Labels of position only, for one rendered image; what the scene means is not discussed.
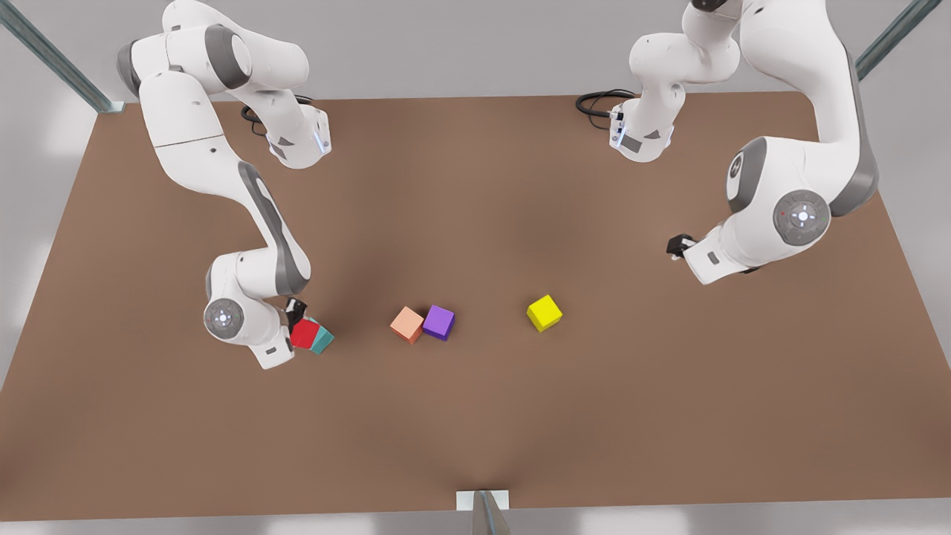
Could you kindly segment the salmon wooden cube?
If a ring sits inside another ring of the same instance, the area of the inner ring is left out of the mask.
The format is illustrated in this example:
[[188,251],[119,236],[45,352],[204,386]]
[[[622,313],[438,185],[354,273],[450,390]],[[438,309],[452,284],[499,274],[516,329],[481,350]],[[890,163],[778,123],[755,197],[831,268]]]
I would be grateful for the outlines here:
[[425,319],[413,309],[404,307],[397,313],[390,329],[407,343],[415,343],[423,331]]

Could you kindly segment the purple wooden cube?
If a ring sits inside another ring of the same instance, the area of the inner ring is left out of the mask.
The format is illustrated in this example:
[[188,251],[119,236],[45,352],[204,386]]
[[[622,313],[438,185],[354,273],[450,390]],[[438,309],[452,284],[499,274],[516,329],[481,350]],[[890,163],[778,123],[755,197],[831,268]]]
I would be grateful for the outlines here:
[[454,324],[455,312],[438,307],[438,305],[432,305],[428,310],[422,328],[427,335],[446,341],[452,328],[454,328]]

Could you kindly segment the yellow wooden cube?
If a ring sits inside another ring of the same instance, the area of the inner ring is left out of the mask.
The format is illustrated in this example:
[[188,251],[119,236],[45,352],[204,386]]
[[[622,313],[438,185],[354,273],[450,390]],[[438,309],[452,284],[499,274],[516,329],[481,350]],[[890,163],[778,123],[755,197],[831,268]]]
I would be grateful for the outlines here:
[[562,319],[563,313],[558,308],[556,301],[551,298],[551,295],[544,295],[541,299],[529,305],[527,316],[534,328],[538,332],[543,332],[556,325]]

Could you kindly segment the silver frame post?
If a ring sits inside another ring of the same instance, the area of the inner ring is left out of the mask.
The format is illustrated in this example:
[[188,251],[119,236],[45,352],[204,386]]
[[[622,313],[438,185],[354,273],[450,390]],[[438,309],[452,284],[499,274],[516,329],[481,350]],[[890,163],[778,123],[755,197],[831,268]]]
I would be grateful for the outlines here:
[[456,511],[472,512],[471,535],[512,535],[503,511],[510,509],[508,490],[456,491]]
[[944,0],[911,0],[855,61],[858,80],[865,79],[942,2]]
[[37,27],[34,27],[34,24],[10,3],[10,0],[0,0],[0,25],[7,28],[25,48],[33,52],[97,113],[123,112],[124,102],[110,100]]

